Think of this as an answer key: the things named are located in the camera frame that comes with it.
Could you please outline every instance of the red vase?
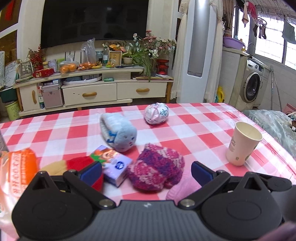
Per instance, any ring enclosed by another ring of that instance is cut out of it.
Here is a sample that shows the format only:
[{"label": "red vase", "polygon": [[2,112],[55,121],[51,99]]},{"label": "red vase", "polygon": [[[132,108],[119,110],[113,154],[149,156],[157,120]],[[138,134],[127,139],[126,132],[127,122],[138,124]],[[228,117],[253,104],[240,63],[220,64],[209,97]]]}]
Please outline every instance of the red vase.
[{"label": "red vase", "polygon": [[167,75],[168,74],[168,59],[157,59],[158,74]]}]

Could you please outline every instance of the white curtain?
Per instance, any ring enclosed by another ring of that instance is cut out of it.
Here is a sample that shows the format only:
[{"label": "white curtain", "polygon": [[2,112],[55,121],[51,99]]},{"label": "white curtain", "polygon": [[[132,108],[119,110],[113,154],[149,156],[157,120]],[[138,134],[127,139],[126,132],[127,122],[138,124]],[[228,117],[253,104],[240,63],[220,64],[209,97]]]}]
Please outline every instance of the white curtain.
[{"label": "white curtain", "polygon": [[223,32],[224,23],[223,17],[223,3],[221,0],[210,0],[210,4],[216,8],[217,11],[217,28],[216,37],[214,43],[214,50],[212,56],[212,62],[210,66],[209,78],[207,80],[207,87],[205,90],[205,99],[207,103],[215,102],[216,93],[219,84],[221,60],[222,60],[222,45],[223,45]]},{"label": "white curtain", "polygon": [[174,99],[178,96],[178,92],[182,86],[182,69],[183,69],[183,57],[185,48],[185,38],[187,30],[187,12],[190,0],[183,0],[180,4],[179,12],[182,12],[181,23],[178,32],[177,49],[175,62],[173,67],[174,83],[171,91],[170,98]]}]

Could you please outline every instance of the pink sock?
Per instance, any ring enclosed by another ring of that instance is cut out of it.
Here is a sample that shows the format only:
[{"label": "pink sock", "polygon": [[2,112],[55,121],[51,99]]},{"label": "pink sock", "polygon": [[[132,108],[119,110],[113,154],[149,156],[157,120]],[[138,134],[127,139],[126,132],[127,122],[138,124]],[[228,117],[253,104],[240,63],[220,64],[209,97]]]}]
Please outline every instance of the pink sock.
[{"label": "pink sock", "polygon": [[167,200],[173,200],[177,205],[179,201],[201,188],[201,185],[192,177],[191,171],[184,171],[181,181],[173,186],[167,196]]}]

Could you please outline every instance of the wooden drawer handle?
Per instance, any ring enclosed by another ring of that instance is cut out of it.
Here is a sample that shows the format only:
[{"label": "wooden drawer handle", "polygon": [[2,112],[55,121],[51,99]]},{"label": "wooden drawer handle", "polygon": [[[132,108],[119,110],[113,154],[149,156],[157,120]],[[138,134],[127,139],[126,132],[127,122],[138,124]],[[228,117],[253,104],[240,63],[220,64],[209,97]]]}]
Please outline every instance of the wooden drawer handle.
[{"label": "wooden drawer handle", "polygon": [[138,92],[138,93],[144,93],[144,92],[149,92],[150,91],[150,89],[136,89],[136,92]]},{"label": "wooden drawer handle", "polygon": [[96,96],[97,92],[92,92],[92,93],[83,93],[82,96],[83,97],[91,97],[91,96]]},{"label": "wooden drawer handle", "polygon": [[36,96],[35,96],[35,91],[32,91],[32,98],[33,98],[34,104],[37,104],[37,100],[36,100]]}]

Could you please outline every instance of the drawer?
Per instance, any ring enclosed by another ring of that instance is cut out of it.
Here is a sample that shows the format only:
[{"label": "drawer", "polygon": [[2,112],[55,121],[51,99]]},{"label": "drawer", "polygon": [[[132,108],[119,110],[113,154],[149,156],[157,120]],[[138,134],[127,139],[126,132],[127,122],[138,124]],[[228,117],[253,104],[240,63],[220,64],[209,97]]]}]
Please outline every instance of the drawer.
[{"label": "drawer", "polygon": [[117,99],[165,97],[167,83],[117,83]]},{"label": "drawer", "polygon": [[65,105],[117,100],[116,85],[114,83],[65,88],[63,89]]},{"label": "drawer", "polygon": [[20,97],[24,111],[40,109],[37,84],[20,87]]}]

